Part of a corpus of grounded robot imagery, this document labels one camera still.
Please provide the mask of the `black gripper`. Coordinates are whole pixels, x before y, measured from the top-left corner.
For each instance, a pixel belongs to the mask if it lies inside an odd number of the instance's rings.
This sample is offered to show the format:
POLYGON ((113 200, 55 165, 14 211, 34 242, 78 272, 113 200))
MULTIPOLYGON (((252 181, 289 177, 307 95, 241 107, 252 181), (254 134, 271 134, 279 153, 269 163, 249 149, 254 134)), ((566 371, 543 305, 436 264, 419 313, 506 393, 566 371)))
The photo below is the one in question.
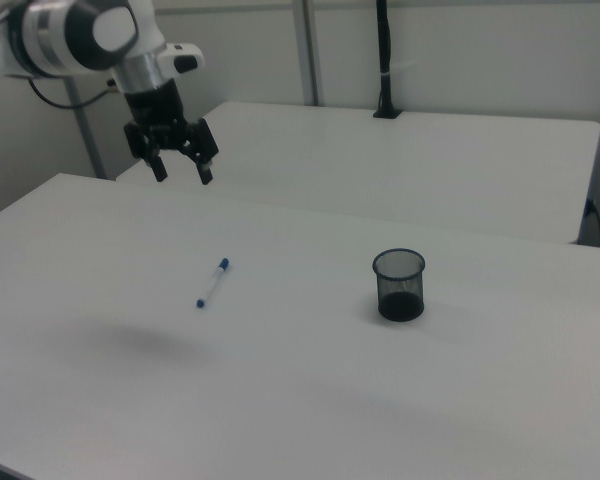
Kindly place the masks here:
POLYGON ((133 119, 124 126, 132 156, 152 170, 157 182, 168 174, 160 149, 179 149, 196 165, 201 183, 213 180, 212 160, 219 153, 215 138, 204 118, 189 123, 174 81, 140 93, 125 93, 133 119))

